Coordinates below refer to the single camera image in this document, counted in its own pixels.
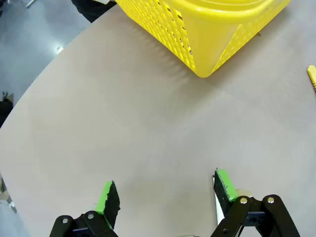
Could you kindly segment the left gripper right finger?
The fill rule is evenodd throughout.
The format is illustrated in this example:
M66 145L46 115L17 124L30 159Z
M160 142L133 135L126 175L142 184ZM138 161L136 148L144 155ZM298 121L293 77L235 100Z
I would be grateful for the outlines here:
M245 227L254 227L261 237L300 237L280 196L271 194L262 200L239 194L227 172L216 169L213 189L217 198L218 226L211 237L240 237Z

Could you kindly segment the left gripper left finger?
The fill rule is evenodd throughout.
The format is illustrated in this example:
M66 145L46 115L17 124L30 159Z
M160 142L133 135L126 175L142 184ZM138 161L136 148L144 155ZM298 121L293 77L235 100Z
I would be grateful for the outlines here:
M106 182L95 210L74 219L56 218L49 237L118 237L114 231L120 200L114 181Z

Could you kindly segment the yellow utility knife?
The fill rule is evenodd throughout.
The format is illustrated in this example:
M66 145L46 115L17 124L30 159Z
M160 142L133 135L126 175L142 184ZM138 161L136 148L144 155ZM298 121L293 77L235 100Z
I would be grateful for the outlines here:
M315 65L309 65L307 68L307 73L310 78L311 84L313 86L313 89L316 93L316 66Z

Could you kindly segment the yellow plastic shopping basket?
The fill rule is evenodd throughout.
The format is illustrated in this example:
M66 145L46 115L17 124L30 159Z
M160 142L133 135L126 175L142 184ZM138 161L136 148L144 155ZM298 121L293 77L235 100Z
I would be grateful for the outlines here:
M291 0L116 0L197 76L221 67Z

